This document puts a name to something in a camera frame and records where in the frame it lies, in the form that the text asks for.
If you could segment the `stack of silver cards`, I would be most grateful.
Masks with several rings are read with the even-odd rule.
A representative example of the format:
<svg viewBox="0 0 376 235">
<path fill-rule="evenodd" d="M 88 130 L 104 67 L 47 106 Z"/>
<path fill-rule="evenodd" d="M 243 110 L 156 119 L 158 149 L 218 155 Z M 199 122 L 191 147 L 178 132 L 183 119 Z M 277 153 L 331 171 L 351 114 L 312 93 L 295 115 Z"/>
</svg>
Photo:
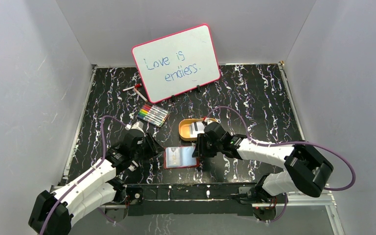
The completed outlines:
<svg viewBox="0 0 376 235">
<path fill-rule="evenodd" d="M 198 134 L 203 134 L 205 129 L 205 124 L 202 121 L 192 122 L 189 126 L 189 136 L 191 138 L 196 138 Z"/>
</svg>

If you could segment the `red card holder wallet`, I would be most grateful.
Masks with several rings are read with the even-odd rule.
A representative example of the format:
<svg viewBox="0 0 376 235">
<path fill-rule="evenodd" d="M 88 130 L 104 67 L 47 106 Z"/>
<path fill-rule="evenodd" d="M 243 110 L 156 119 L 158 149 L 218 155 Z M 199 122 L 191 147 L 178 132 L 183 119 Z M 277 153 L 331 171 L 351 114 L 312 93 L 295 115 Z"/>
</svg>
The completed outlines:
<svg viewBox="0 0 376 235">
<path fill-rule="evenodd" d="M 195 146 L 167 147 L 164 151 L 164 168 L 192 168 L 200 165 L 199 159 L 194 158 Z"/>
</svg>

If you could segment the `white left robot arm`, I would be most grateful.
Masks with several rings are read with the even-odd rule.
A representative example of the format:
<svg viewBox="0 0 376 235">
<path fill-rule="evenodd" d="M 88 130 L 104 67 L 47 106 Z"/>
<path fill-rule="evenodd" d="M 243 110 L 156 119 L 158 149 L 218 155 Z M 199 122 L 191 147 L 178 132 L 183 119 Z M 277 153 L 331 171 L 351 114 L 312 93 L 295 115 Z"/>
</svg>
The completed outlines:
<svg viewBox="0 0 376 235">
<path fill-rule="evenodd" d="M 54 192 L 41 192 L 28 225 L 40 235 L 67 235 L 76 222 L 100 206 L 128 202 L 125 183 L 118 175 L 135 171 L 140 161 L 164 150 L 150 133 L 138 128 L 126 131 L 85 173 Z"/>
</svg>

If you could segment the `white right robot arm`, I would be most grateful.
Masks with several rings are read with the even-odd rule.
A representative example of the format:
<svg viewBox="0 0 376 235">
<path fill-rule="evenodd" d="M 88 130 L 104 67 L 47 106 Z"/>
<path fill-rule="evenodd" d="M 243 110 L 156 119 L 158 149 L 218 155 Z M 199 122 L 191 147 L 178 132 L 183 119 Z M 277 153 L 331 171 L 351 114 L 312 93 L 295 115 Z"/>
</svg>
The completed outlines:
<svg viewBox="0 0 376 235">
<path fill-rule="evenodd" d="M 300 191 L 317 198 L 333 172 L 332 164 L 308 142 L 275 145 L 252 142 L 246 135 L 231 135 L 217 122 L 206 125 L 197 135 L 194 158 L 215 157 L 222 153 L 228 158 L 259 161 L 283 168 L 280 173 L 263 176 L 249 189 L 240 189 L 239 200 L 270 202 L 275 196 Z"/>
</svg>

